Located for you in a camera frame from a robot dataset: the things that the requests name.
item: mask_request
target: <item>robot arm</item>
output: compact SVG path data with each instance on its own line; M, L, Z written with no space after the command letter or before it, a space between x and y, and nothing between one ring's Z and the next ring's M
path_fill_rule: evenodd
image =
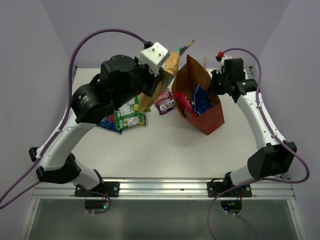
M103 62L100 74L75 91L67 122L43 154L36 170L39 181L56 184L74 182L88 190L103 193L105 186L98 171L82 165L71 151L105 116L113 114L140 93L152 96L162 79L161 66L168 59L169 52L158 42L149 42L148 45L134 59L115 55ZM32 161L40 157L47 142L29 150Z
M276 135L294 152L297 151L295 143L287 142L279 132L264 105L260 92L258 93L260 104L257 105L257 82L254 79L246 79L243 60L223 54L218 55L217 60L220 66L212 72L208 92L214 95L229 94L233 98L250 125L257 147L257 152L248 159L245 166L225 175L223 188L220 189L224 191L252 180L286 173L294 156L280 145L274 136ZM274 134L267 128L259 108L263 108Z

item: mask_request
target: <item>pink snack bag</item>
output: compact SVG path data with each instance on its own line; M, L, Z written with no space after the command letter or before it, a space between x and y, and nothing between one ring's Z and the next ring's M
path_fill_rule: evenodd
M168 88L160 94L159 98L154 102L154 105L159 110L159 114L163 115L175 108L175 99L172 92Z

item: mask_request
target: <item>gray floor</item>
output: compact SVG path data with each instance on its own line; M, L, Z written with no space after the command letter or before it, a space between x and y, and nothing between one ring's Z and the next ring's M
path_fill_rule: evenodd
M30 240L210 240L208 200L114 200L111 209L92 217L84 200L41 200ZM245 222L220 210L211 225L220 240L254 240ZM247 200L240 214L261 240L296 240L285 200Z

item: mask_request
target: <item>cable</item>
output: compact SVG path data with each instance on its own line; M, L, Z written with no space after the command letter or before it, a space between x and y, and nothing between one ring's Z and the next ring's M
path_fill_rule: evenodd
M70 58L69 61L69 68L68 68L68 102L67 102L67 106L66 106L66 110L64 112L64 115L62 117L62 121L61 124L58 127L58 131L56 131L50 138L49 140L46 142L46 144L43 146L42 151L39 154L39 158L37 158L34 163L32 164L32 166L17 180L15 181L6 191L5 193L1 196L0 198L0 203L5 199L5 197L12 191L12 189L15 188L15 186L17 184L19 184L36 166L37 164L40 162L40 160L43 158L44 153L46 152L46 150L48 149L48 147L52 144L52 142L56 139L56 137L59 135L59 133L61 132L61 130L64 128L64 126L66 125L66 122L68 120L69 117L69 113L71 110L71 103L72 103L72 83L73 83L73 67L75 64L75 59L76 56L79 52L79 50L81 49L81 47L91 38L93 38L96 35L99 34L103 34L103 33L109 33L109 32L115 32L115 33L122 33L122 34L127 34L130 35L136 39L138 39L139 41L141 41L143 44L146 44L147 41L144 40L142 37L140 37L139 35L125 30L125 29L121 29L121 28L106 28L106 29L101 29L98 31L95 31L91 34L89 34L88 36L86 36L74 49L72 56Z
M92 211L92 212L87 211L88 213L90 213L90 214L103 214L103 213L105 213L106 211L108 211L110 209L110 207L111 207L111 199L107 194L100 193L100 192L97 192L97 191L90 191L90 190L86 189L84 186L81 186L81 185L77 185L77 187L81 188L81 190L84 191L84 192L104 197L104 198L108 199L108 201L109 201L109 206L106 209L104 209L102 211Z
M259 93L260 93L260 85L261 85L261 80L262 80L262 67L261 67L261 63L259 61L259 59L256 57L256 55L254 55L251 51L249 50L246 50L244 48L238 48L238 47L234 47L234 48L229 48L227 50L225 50L223 53L227 53L229 51L233 51L233 50L238 50L238 51L243 51L243 52L246 52L248 54L250 54L254 60L256 61L256 63L258 64L258 68L259 68L259 77L258 77L258 84L257 84L257 88L256 88L256 94L255 94L255 99L256 99L256 103L257 105L259 106L260 104L260 100L259 100ZM259 111L261 113L261 116L263 118L263 121L265 123L265 125L267 126L267 128L269 129L269 131L271 132L271 134L273 135L273 137L286 149L288 150L292 155L294 155L301 163L302 165L305 167L305 171L306 171L306 174L305 174L305 177L301 180L296 180L296 181L291 181L291 180L282 180L282 179L274 179L274 178L268 178L268 177L263 177L261 178L261 180L267 180L267 181L274 181L274 182L280 182L280 183L288 183L288 184L300 184L300 183L303 183L305 181L307 181L310 177L310 170L309 170L309 167L307 165L307 163L302 159L302 157L300 157L296 152L294 152L293 150L291 150L287 145L285 145L284 142L282 142L277 136L275 136L275 132L274 130L272 129L272 127L270 126L266 116L265 116L265 113L262 109L262 107L259 107ZM209 206L209 209L208 209L208 212L207 212L207 216L206 216L206 220L207 220L207 225L208 225L208 228L209 228L209 232L211 234L211 236L213 237L213 239L217 239L217 237L214 235L214 232L212 231L211 229L211 224L210 224L210 212L211 212L211 209L215 203L215 201L217 200L217 198L223 196L224 194L227 194L233 190L236 190L237 188L240 188L240 187L243 187L243 186L246 186L246 185L249 185L249 184L253 184L253 183L256 183L260 181L260 179L258 180L254 180L254 181L250 181L250 182L246 182L246 183L243 183L243 184L240 184L240 185L237 185L237 186L234 186L234 187L231 187L221 193L219 193L211 202L210 206ZM239 218L243 219L245 222L247 222L251 228L253 229L254 231L254 234L255 234L255 239L257 240L258 239L258 234L257 234L257 231L255 230L254 228L254 225L252 223L250 223L248 220L246 220L245 218L243 218L242 216L240 215L236 215L238 216Z
M18 195L14 196L12 199L10 199L8 202L6 202L5 204L0 206L0 210L4 209L6 206L8 206L9 204L11 204L13 201L15 201L17 198L19 198L21 195L23 195L24 193L26 193L27 191L29 191L30 189L32 189L33 187L37 186L38 184L40 184L41 181L36 181L34 184L32 184L31 186L27 187L25 190L23 190L22 192L20 192Z

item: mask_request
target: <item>tabletop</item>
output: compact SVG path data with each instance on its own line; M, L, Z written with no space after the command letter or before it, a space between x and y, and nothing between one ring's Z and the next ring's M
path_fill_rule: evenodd
M99 68L78 68L73 92L99 72ZM134 126L122 134L96 126L72 153L104 178L222 178L246 165L257 149L237 104L228 95L219 97L225 123L208 136L176 109L159 115L153 105L146 113L147 126Z

